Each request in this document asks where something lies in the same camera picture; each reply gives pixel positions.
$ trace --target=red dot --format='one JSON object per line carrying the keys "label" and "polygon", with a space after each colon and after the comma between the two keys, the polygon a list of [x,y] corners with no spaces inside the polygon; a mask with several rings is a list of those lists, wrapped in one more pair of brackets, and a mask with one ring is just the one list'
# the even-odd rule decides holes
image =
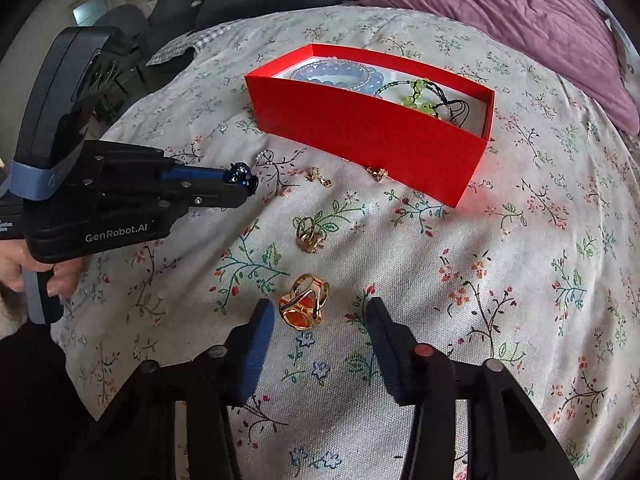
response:
{"label": "red dot", "polygon": [[426,343],[418,343],[414,348],[414,352],[420,357],[431,357],[435,350],[431,345],[427,345]]}

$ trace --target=logo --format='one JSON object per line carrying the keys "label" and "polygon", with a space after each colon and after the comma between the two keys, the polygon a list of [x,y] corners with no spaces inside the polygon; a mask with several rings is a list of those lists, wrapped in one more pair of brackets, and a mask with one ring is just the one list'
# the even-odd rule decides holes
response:
{"label": "logo", "polygon": [[140,224],[138,227],[121,227],[119,229],[109,229],[103,233],[98,233],[97,235],[88,234],[84,237],[84,240],[87,242],[97,242],[100,240],[108,240],[109,238],[116,238],[118,236],[132,235],[134,233],[143,233],[146,231],[146,227],[148,224]]}

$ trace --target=gold earring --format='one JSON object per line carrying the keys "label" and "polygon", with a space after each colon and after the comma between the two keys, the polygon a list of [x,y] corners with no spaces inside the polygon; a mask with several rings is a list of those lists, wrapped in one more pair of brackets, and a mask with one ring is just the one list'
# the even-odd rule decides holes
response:
{"label": "gold earring", "polygon": [[376,182],[381,182],[383,178],[388,177],[388,173],[384,168],[372,168],[368,167],[370,175],[376,179]]}
{"label": "gold earring", "polygon": [[[306,221],[311,222],[311,227],[306,229]],[[311,216],[304,217],[298,224],[296,230],[296,240],[299,247],[305,253],[316,254],[320,249],[324,249],[322,242],[326,239],[325,235],[316,232],[316,222]]]}
{"label": "gold earring", "polygon": [[320,182],[320,184],[322,184],[325,187],[331,187],[334,183],[327,179],[327,178],[323,178],[322,175],[320,174],[320,168],[311,168],[308,173],[306,174],[306,179],[309,182],[315,182],[316,180],[318,182]]}

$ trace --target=blue beaded bracelet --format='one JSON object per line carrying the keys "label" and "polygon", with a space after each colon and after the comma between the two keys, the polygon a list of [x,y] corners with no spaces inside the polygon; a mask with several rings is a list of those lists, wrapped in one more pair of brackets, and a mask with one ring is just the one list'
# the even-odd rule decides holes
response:
{"label": "blue beaded bracelet", "polygon": [[[332,82],[319,79],[328,76],[334,80],[341,76],[342,80]],[[293,71],[291,79],[335,86],[336,88],[353,90],[368,95],[375,94],[385,81],[385,77],[370,66],[335,58],[323,59],[303,65]]]}

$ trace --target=screw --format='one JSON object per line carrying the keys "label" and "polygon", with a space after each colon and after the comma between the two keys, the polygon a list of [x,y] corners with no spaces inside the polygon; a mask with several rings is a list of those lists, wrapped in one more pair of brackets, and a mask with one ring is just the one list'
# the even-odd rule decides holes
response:
{"label": "screw", "polygon": [[207,350],[207,356],[211,358],[224,357],[226,355],[226,346],[224,345],[215,345]]}
{"label": "screw", "polygon": [[498,361],[498,359],[487,359],[484,362],[484,366],[489,368],[492,372],[501,372],[504,368],[504,365]]}
{"label": "screw", "polygon": [[433,346],[426,343],[418,343],[414,348],[414,353],[420,357],[431,357],[434,352]]}
{"label": "screw", "polygon": [[141,365],[140,365],[140,371],[143,374],[151,374],[153,372],[155,372],[156,370],[160,369],[160,365],[158,364],[157,361],[144,361]]}

